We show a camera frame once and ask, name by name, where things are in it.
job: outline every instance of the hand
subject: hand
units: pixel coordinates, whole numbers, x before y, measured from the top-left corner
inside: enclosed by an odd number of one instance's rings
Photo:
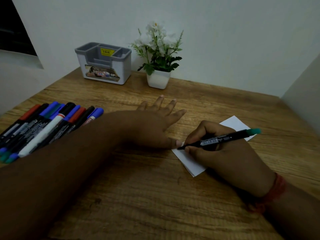
[[[235,132],[229,127],[202,121],[186,138],[185,144],[201,140],[206,133],[215,136]],[[245,139],[221,143],[217,151],[187,146],[185,151],[200,164],[210,167],[230,184],[243,189],[255,197],[269,192],[275,180],[275,173],[261,160]]]
[[[148,102],[140,104],[136,111],[117,111],[113,114],[117,121],[126,127],[126,141],[139,146],[174,149],[182,146],[182,142],[168,138],[165,130],[176,123],[187,111],[179,110],[171,114],[177,100],[172,100],[166,107],[161,108],[164,96],[158,97],[155,103],[147,108]]]

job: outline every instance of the red marker cap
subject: red marker cap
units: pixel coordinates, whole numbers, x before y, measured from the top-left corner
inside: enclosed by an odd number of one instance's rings
[[[29,118],[30,115],[32,115],[41,105],[36,104],[31,109],[29,109],[24,115],[22,115],[19,120],[26,120]]]
[[[86,108],[81,107],[80,109],[78,109],[77,112],[75,112],[75,114],[70,118],[70,120],[68,120],[68,122],[72,124],[75,123],[85,111],[86,111]]]

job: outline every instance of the wooden table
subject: wooden table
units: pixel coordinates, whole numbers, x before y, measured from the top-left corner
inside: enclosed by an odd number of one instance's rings
[[[87,80],[76,69],[0,118],[0,131],[34,104],[59,101],[134,110],[164,94],[187,109],[168,129],[185,140],[202,120],[233,115],[262,134],[250,140],[271,169],[320,198],[319,139],[278,97],[171,78],[150,88],[143,73],[125,85]],[[120,149],[88,179],[48,232],[58,239],[279,239],[262,216],[248,213],[226,183],[208,172],[192,178],[172,151]]]

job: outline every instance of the forearm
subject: forearm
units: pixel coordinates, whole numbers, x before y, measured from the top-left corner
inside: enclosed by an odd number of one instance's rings
[[[320,239],[320,201],[289,183],[267,213],[292,239]]]
[[[0,170],[0,239],[32,238],[123,141],[112,114]]]

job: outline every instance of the sticker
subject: sticker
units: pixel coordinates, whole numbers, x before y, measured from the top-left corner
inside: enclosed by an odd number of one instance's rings
[[[98,66],[85,65],[87,72],[85,73],[88,77],[99,78],[103,80],[110,80],[118,82],[120,77],[117,72],[112,68],[103,68]]]
[[[112,54],[114,53],[115,51],[113,49],[105,49],[105,48],[101,48],[101,54],[103,56],[112,56]]]

